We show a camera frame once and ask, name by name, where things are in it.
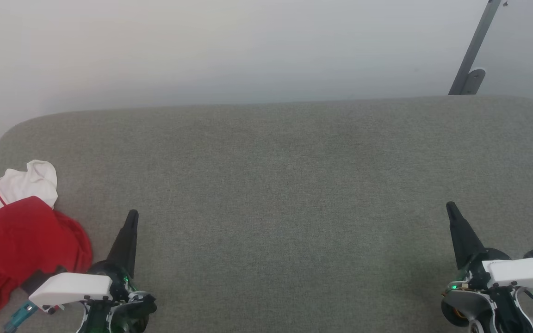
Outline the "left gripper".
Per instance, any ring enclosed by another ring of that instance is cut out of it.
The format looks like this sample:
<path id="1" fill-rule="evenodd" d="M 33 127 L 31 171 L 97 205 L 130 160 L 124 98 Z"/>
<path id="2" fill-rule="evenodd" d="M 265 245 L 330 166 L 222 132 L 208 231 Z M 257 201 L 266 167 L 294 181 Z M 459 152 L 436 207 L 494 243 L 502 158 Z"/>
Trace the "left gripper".
<path id="1" fill-rule="evenodd" d="M 157 311 L 156 299 L 139 290 L 135 276 L 139 212 L 130 210 L 106 260 L 88 272 L 111 279 L 108 293 L 97 300 L 85 296 L 83 320 L 78 333 L 144 333 L 149 316 Z"/>

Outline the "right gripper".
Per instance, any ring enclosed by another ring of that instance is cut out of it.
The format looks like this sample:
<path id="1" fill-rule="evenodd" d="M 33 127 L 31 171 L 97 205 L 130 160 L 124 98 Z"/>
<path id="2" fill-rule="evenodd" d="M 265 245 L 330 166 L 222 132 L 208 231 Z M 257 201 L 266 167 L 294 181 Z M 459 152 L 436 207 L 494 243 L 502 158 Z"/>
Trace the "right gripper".
<path id="1" fill-rule="evenodd" d="M 521 308 L 516 282 L 493 282 L 484 262 L 507 259 L 497 249 L 487 248 L 455 202 L 447 202 L 453 253 L 460 276 L 444 291 L 441 310 L 450 324 L 466 333 L 533 333 L 533 321 Z"/>

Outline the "red jersey with white sleeves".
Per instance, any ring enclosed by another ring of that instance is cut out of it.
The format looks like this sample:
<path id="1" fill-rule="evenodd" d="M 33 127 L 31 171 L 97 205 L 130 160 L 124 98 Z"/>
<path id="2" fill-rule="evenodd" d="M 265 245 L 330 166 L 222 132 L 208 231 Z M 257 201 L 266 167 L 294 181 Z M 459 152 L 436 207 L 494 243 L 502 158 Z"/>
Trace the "red jersey with white sleeves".
<path id="1" fill-rule="evenodd" d="M 50 162 L 32 160 L 26 171 L 0 177 L 0 310 L 11 293 L 37 271 L 58 267 L 86 272 L 90 240 L 74 219 L 54 209 L 57 174 Z"/>

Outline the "grey fabric sofa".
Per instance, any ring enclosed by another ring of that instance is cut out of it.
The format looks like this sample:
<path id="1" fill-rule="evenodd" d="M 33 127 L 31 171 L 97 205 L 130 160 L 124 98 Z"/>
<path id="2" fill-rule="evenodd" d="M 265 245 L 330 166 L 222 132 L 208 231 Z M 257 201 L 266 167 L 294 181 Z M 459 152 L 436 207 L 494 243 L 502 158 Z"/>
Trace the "grey fabric sofa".
<path id="1" fill-rule="evenodd" d="M 446 203 L 533 249 L 533 100 L 444 96 L 64 112 L 0 139 L 52 163 L 55 208 L 105 259 L 139 211 L 145 333 L 463 333 Z"/>

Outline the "grey metal pole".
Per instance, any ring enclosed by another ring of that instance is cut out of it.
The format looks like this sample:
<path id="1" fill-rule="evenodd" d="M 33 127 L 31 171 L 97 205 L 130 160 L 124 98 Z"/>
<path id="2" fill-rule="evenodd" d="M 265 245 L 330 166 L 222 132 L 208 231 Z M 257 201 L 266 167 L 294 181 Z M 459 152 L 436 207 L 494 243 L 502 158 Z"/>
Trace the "grey metal pole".
<path id="1" fill-rule="evenodd" d="M 486 8 L 484 9 L 480 21 L 476 27 L 472 40 L 468 45 L 465 56 L 462 59 L 461 65 L 457 71 L 457 74 L 453 80 L 449 95 L 461 95 L 461 89 L 467 75 L 474 69 L 474 63 L 477 55 L 481 49 L 481 46 L 486 38 L 487 32 L 493 22 L 493 19 L 501 6 L 502 0 L 487 0 Z"/>

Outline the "grey pole bracket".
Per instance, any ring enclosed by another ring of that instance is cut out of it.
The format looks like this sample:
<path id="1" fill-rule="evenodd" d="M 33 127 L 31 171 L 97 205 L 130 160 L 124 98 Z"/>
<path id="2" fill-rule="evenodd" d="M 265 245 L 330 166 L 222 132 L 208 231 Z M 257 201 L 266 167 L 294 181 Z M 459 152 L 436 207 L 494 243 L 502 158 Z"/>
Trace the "grey pole bracket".
<path id="1" fill-rule="evenodd" d="M 461 95 L 476 95 L 479 88 L 486 76 L 486 70 L 483 68 L 477 68 L 472 70 L 465 79 L 463 88 L 461 89 Z"/>

